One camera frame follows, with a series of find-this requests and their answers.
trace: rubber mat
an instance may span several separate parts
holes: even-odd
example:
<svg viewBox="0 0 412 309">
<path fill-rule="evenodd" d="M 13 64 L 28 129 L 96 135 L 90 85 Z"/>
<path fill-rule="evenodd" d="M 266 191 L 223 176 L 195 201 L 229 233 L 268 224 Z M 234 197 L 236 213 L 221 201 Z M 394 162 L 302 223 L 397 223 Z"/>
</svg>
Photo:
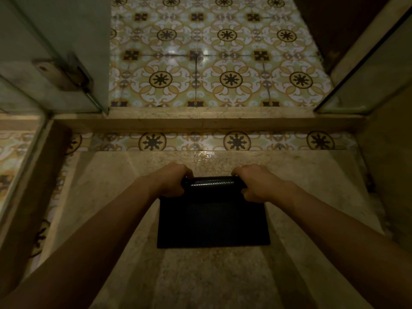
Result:
<svg viewBox="0 0 412 309">
<path fill-rule="evenodd" d="M 264 204 L 246 202 L 239 177 L 182 181 L 181 197 L 160 198 L 157 248 L 270 245 Z"/>
</svg>

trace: person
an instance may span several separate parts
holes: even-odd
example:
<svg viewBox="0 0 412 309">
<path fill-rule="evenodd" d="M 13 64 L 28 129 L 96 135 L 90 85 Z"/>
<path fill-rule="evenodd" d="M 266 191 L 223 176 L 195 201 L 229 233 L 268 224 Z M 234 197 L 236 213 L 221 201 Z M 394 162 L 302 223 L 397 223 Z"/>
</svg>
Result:
<svg viewBox="0 0 412 309">
<path fill-rule="evenodd" d="M 264 166 L 236 167 L 245 200 L 270 202 L 291 217 L 374 307 L 412 308 L 412 259 L 383 235 L 284 181 Z M 193 172 L 171 163 L 137 178 L 64 242 L 0 308 L 88 308 L 131 235 L 159 197 L 184 193 Z"/>
</svg>

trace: patterned tile floor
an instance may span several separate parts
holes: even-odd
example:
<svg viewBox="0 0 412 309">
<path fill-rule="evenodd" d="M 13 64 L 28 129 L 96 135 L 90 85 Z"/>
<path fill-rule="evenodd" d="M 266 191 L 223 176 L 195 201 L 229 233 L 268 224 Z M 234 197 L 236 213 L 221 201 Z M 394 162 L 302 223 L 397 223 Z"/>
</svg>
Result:
<svg viewBox="0 0 412 309">
<path fill-rule="evenodd" d="M 216 151 L 216 150 L 350 150 L 359 162 L 367 178 L 366 166 L 360 156 L 354 136 L 348 132 L 327 134 L 322 131 L 310 133 L 270 131 L 261 132 L 213 132 L 213 133 L 96 133 L 77 134 L 67 151 L 67 157 L 52 194 L 42 226 L 36 235 L 25 277 L 39 263 L 44 240 L 58 206 L 59 197 L 75 151 Z"/>
<path fill-rule="evenodd" d="M 112 0 L 111 107 L 316 106 L 331 89 L 293 0 Z"/>
<path fill-rule="evenodd" d="M 0 132 L 0 212 L 33 135 L 31 132 Z"/>
</svg>

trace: rolled mat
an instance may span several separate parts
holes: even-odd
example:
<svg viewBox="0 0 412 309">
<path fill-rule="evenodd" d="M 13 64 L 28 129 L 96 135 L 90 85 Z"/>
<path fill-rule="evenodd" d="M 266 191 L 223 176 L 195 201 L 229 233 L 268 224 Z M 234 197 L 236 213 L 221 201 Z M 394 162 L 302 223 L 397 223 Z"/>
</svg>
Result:
<svg viewBox="0 0 412 309">
<path fill-rule="evenodd" d="M 160 198 L 157 248 L 270 245 L 265 206 L 246 202 L 239 177 L 184 179 L 181 197 Z"/>
</svg>

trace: dark brown door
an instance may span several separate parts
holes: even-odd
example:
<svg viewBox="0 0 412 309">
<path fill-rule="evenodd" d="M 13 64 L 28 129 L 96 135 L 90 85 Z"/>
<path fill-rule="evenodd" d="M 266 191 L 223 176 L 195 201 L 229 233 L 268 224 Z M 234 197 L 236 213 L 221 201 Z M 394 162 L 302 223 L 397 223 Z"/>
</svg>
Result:
<svg viewBox="0 0 412 309">
<path fill-rule="evenodd" d="M 342 59 L 388 0 L 294 0 L 325 58 L 326 72 Z"/>
</svg>

